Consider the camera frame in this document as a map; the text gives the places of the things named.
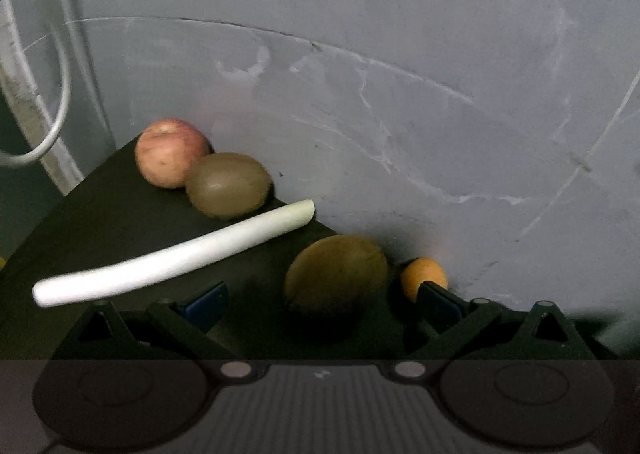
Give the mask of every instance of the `dark tabletop surface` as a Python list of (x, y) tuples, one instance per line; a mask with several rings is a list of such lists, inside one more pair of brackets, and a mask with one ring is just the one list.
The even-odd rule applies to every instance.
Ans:
[[(136, 168), (134, 146), (132, 141), (116, 152), (66, 196), (0, 271), (0, 358), (49, 358), (89, 304), (39, 308), (31, 296), (37, 281), (111, 265), (230, 224), (198, 212), (182, 189), (149, 185)], [(281, 205), (274, 198), (262, 211)], [(229, 311), (209, 336), (239, 357), (401, 357), (402, 323), (391, 312), (386, 292), (342, 339), (321, 342), (294, 333), (282, 299), (284, 276), (300, 251), (332, 234), (313, 220), (258, 247), (111, 301), (119, 310), (144, 309), (162, 297), (180, 301), (224, 281)]]

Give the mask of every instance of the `orange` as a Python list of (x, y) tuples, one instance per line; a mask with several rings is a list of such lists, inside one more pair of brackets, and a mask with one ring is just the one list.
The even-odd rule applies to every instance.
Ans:
[(449, 286), (444, 270), (431, 257), (415, 259), (400, 275), (402, 291), (414, 303), (418, 297), (418, 288), (424, 281), (433, 281), (443, 288)]

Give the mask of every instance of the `apple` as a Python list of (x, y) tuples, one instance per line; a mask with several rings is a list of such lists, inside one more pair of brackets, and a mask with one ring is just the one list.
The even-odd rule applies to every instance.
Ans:
[(162, 119), (151, 124), (136, 143), (136, 164), (142, 176), (163, 189), (184, 187), (191, 164), (211, 153), (209, 142), (190, 123)]

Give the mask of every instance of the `brown kiwi fruit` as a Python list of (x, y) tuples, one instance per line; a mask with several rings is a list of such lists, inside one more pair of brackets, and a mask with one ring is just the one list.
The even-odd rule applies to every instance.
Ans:
[(307, 317), (344, 317), (386, 285), (385, 254), (370, 239), (337, 235), (298, 254), (284, 282), (289, 310)]
[(273, 180), (261, 163), (237, 153), (198, 159), (187, 172), (185, 187), (193, 206), (207, 216), (234, 219), (257, 211)]

